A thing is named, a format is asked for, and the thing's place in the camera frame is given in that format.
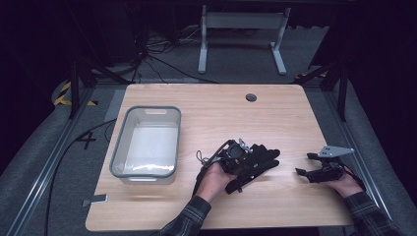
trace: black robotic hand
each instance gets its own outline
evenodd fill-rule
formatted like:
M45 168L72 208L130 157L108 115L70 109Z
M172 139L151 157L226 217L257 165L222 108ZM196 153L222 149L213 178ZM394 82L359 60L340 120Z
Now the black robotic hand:
M244 185L256 179L265 171L277 166L279 161L276 158L279 154L279 149L267 149L263 145L247 147L242 140L239 140L239 144L229 140L210 159L200 159L203 167L197 176L193 195L196 194L207 170L215 162L219 162L224 172L237 176L225 188L227 194L231 194L236 190L242 192Z

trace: yellow and black tape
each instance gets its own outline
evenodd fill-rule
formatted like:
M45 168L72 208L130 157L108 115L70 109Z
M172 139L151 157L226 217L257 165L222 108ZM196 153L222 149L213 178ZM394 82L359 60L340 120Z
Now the yellow and black tape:
M59 92L58 97L55 99L55 105L71 105L71 100L65 100L65 94L67 93L68 89L71 87L71 82L67 81L67 83L62 87L61 91ZM87 103L87 105L98 105L98 101L91 100Z

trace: wooden table top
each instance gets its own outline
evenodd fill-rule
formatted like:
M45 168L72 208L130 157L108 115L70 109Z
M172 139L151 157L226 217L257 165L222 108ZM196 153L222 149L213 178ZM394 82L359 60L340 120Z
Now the wooden table top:
M257 100L246 100L248 93ZM109 164L126 111L135 105L176 106L181 131L176 179L170 185L127 185ZM231 195L212 203L203 228L256 228L348 225L342 198L310 184L295 167L315 170L307 158L326 145L306 94L295 85L132 85L128 86L95 189L108 202L90 206L91 231L160 229L190 200L202 167L200 150L210 157L227 140L265 145L281 152L279 165Z

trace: clear plastic bin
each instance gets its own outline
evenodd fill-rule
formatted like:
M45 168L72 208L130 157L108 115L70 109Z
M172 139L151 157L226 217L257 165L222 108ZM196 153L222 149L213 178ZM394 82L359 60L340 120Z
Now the clear plastic bin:
M175 180L181 112L173 106L134 106L124 118L110 172L126 184Z

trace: plaid shirt sleeve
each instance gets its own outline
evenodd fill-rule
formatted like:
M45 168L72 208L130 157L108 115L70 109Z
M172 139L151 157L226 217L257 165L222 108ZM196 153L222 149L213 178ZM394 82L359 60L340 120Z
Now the plaid shirt sleeve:
M159 231L159 235L197 235L210 210L208 202L193 196L180 214Z
M365 193L357 193L344 200L358 235L403 235L389 218Z

